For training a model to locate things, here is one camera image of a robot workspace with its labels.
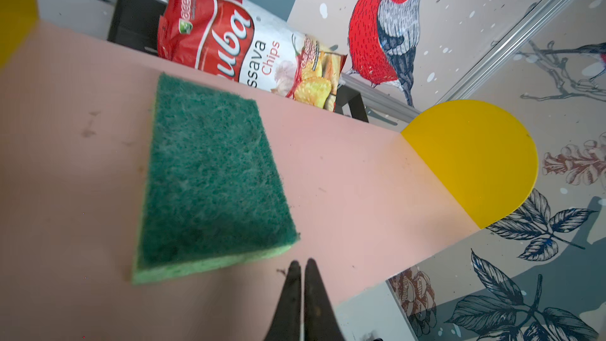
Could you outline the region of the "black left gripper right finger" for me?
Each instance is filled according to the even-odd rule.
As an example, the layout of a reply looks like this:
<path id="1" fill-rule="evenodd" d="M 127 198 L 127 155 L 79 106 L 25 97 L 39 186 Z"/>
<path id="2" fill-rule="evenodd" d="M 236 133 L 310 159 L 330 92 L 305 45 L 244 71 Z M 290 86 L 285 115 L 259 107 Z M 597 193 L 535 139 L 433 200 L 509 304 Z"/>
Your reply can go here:
<path id="1" fill-rule="evenodd" d="M 306 264 L 304 289 L 304 341 L 344 341 L 317 262 Z"/>

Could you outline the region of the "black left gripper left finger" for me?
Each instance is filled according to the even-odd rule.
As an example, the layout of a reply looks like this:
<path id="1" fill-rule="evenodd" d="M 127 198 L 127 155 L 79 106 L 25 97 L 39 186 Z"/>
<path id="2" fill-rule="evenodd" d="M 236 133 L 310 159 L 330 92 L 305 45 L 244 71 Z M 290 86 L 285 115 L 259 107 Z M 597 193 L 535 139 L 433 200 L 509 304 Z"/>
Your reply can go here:
<path id="1" fill-rule="evenodd" d="M 302 283 L 298 261 L 290 263 L 276 312 L 265 341 L 299 341 L 301 337 Z"/>

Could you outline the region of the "dark green scouring sponge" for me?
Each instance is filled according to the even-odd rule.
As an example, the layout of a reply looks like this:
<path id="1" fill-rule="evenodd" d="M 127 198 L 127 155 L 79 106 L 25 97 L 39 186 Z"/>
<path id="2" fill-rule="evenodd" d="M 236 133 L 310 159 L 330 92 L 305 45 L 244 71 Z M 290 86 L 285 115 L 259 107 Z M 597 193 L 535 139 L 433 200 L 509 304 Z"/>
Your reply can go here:
<path id="1" fill-rule="evenodd" d="M 299 238 L 257 103 L 162 74 L 133 283 L 276 257 Z"/>

